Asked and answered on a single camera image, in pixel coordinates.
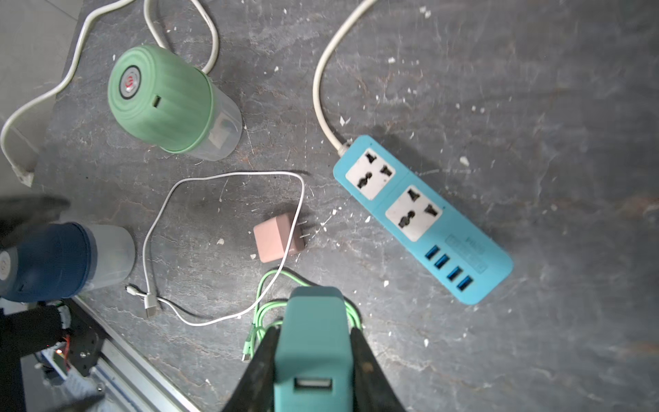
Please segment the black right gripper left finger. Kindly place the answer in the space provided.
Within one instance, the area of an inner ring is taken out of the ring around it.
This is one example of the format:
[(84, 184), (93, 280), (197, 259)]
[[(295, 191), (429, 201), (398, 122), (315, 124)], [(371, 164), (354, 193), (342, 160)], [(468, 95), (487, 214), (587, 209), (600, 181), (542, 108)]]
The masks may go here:
[(275, 410), (275, 355), (280, 334), (277, 328), (267, 331), (233, 395), (224, 406), (224, 412)]

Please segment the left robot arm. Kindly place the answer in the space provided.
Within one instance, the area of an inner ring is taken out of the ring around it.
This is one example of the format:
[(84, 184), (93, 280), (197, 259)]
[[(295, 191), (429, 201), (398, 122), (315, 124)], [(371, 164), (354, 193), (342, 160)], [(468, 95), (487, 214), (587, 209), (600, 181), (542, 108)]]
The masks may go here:
[(1, 409), (26, 408), (21, 360), (66, 337), (63, 309), (93, 277), (95, 243), (79, 223), (58, 223), (70, 201), (53, 195), (1, 199), (1, 296), (41, 307), (1, 316)]

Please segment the teal USB charger adapter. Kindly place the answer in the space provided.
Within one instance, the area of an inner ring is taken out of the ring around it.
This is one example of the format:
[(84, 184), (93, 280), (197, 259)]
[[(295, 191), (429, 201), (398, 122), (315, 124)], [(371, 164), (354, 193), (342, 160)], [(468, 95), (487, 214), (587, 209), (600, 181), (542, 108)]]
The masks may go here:
[(342, 293), (299, 287), (291, 294), (275, 355), (275, 411), (354, 409), (354, 358)]

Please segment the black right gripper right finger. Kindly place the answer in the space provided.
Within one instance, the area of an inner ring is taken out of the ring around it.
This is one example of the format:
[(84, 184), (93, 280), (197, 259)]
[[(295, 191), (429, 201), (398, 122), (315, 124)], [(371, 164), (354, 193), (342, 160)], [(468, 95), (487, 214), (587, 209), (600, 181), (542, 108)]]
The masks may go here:
[(354, 411), (405, 411), (360, 329), (351, 330), (350, 343), (354, 359)]

